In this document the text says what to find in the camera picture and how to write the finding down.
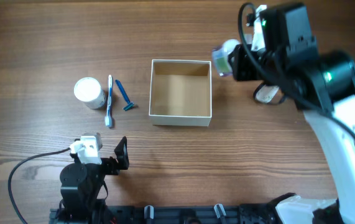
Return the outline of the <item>dark mouthwash spray bottle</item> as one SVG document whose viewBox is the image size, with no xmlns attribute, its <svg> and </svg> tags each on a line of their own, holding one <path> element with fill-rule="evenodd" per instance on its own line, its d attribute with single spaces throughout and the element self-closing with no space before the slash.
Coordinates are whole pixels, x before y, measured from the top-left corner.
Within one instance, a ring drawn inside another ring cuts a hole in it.
<svg viewBox="0 0 355 224">
<path fill-rule="evenodd" d="M 233 53 L 235 47 L 239 44 L 240 41 L 229 39 L 212 50 L 211 57 L 213 65 L 219 73 L 219 76 L 226 77 L 233 74 L 232 66 L 229 63 L 229 55 Z"/>
</svg>

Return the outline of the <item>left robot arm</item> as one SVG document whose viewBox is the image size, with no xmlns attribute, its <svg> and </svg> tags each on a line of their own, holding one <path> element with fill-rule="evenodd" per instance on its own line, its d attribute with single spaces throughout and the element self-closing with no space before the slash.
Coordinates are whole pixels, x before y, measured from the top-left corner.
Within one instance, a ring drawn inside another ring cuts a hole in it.
<svg viewBox="0 0 355 224">
<path fill-rule="evenodd" d="M 101 158 L 102 146 L 98 133 L 86 133 L 70 145 L 74 163 L 60 173 L 62 200 L 53 223 L 116 223 L 106 199 L 99 199 L 98 194 L 101 188 L 106 188 L 107 175 L 119 175 L 121 170 L 129 168 L 127 137 L 114 149 L 115 158 Z"/>
</svg>

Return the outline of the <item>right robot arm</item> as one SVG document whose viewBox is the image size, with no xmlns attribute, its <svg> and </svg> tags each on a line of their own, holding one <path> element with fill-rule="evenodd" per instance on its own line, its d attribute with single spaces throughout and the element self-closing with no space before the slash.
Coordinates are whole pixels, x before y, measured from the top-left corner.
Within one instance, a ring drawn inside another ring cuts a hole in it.
<svg viewBox="0 0 355 224">
<path fill-rule="evenodd" d="M 292 2 L 237 15 L 240 43 L 227 62 L 237 81 L 276 86 L 316 134 L 337 191 L 322 202 L 290 194 L 276 201 L 281 223 L 355 223 L 355 63 L 342 51 L 319 54 L 306 6 Z"/>
</svg>

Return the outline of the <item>blue disposable razor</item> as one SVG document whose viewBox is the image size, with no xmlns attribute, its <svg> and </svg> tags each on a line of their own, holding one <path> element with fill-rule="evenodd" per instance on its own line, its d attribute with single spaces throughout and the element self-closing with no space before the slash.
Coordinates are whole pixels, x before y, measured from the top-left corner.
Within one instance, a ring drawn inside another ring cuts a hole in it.
<svg viewBox="0 0 355 224">
<path fill-rule="evenodd" d="M 124 98 L 125 102 L 127 105 L 123 108 L 124 111 L 131 110 L 134 107 L 134 102 L 131 101 L 122 85 L 122 83 L 119 80 L 115 80 L 116 85 L 119 88 L 119 91 L 121 92 L 122 97 Z"/>
</svg>

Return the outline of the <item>blue white toothbrush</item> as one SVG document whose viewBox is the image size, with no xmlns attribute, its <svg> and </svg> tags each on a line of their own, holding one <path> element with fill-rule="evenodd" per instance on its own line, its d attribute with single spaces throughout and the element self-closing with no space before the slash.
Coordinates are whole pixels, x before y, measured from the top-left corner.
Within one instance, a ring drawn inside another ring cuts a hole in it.
<svg viewBox="0 0 355 224">
<path fill-rule="evenodd" d="M 108 99 L 107 99 L 107 107 L 106 107 L 106 116 L 104 117 L 105 125 L 108 128 L 113 127 L 113 119 L 112 119 L 112 92 L 113 92 L 113 77 L 111 75 L 108 76 Z"/>
</svg>

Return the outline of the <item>white floral lotion tube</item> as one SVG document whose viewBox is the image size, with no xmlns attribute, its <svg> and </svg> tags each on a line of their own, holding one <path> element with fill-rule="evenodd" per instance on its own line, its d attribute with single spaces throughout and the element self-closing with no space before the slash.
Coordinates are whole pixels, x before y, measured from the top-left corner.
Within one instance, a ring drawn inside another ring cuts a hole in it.
<svg viewBox="0 0 355 224">
<path fill-rule="evenodd" d="M 254 99 L 260 103 L 270 103 L 278 91 L 278 86 L 259 85 L 254 93 Z"/>
</svg>

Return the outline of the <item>beige open cardboard box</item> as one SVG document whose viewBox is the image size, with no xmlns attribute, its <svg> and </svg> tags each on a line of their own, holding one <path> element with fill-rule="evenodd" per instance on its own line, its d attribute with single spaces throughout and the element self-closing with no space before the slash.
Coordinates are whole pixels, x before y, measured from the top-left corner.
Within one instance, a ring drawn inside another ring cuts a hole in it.
<svg viewBox="0 0 355 224">
<path fill-rule="evenodd" d="M 157 126 L 209 126 L 212 119 L 211 62 L 153 59 L 149 118 Z"/>
</svg>

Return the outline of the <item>clear cotton swab tub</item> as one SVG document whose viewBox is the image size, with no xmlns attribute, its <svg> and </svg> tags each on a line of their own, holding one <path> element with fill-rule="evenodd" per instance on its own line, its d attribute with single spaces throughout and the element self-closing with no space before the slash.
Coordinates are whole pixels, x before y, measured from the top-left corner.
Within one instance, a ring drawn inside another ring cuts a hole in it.
<svg viewBox="0 0 355 224">
<path fill-rule="evenodd" d="M 106 102 L 104 91 L 97 79 L 84 77 L 73 89 L 75 97 L 92 110 L 100 109 Z"/>
</svg>

